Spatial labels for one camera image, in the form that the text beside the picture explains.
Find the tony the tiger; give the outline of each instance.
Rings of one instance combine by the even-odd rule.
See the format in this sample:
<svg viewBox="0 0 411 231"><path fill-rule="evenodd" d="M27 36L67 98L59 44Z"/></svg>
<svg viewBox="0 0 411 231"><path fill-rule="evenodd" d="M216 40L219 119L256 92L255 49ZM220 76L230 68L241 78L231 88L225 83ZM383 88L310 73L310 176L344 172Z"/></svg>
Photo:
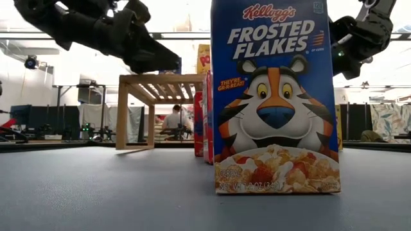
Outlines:
<svg viewBox="0 0 411 231"><path fill-rule="evenodd" d="M218 129L225 147L216 162L271 144L306 148L338 161L329 149L335 120L299 83L307 68L302 55L295 55L288 67L238 62L238 72L250 78L249 87L220 113Z"/></svg>

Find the bowl of cereal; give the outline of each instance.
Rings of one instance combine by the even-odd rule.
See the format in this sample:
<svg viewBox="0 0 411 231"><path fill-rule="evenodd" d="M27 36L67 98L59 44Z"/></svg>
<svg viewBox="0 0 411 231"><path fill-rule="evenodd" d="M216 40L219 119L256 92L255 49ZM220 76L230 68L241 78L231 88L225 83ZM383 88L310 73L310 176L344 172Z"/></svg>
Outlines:
<svg viewBox="0 0 411 231"><path fill-rule="evenodd" d="M338 162L314 151L270 145L215 163L217 193L336 193Z"/></svg>

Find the small wooden shelf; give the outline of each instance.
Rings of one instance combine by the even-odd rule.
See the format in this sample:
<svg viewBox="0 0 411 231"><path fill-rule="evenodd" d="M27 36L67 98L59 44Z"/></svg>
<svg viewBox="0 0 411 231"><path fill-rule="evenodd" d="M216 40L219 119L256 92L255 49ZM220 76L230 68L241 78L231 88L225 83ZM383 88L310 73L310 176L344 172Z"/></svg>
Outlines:
<svg viewBox="0 0 411 231"><path fill-rule="evenodd" d="M193 104L195 92L202 91L203 74L142 74L120 76L118 89L117 150L146 150L154 147L157 104ZM128 94L148 105L146 146L127 146Z"/></svg>

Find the tiger nose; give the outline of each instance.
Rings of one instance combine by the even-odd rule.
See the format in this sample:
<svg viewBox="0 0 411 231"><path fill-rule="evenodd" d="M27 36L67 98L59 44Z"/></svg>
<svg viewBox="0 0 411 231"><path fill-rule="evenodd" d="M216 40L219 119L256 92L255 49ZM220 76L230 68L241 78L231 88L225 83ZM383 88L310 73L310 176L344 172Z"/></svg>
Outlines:
<svg viewBox="0 0 411 231"><path fill-rule="evenodd" d="M290 122L295 110L288 107L266 107L259 109L257 114L266 124L279 129Z"/></svg>

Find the kellogg's logo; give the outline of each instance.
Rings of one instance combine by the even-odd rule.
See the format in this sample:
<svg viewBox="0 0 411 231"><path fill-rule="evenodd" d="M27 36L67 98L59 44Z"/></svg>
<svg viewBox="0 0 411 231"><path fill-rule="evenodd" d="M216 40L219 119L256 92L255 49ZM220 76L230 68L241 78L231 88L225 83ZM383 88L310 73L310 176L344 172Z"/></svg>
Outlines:
<svg viewBox="0 0 411 231"><path fill-rule="evenodd" d="M289 17L295 16L296 9L289 6L287 9L275 9L273 4L255 4L243 11L243 19L254 20L258 18L271 18L272 22L284 22Z"/></svg>

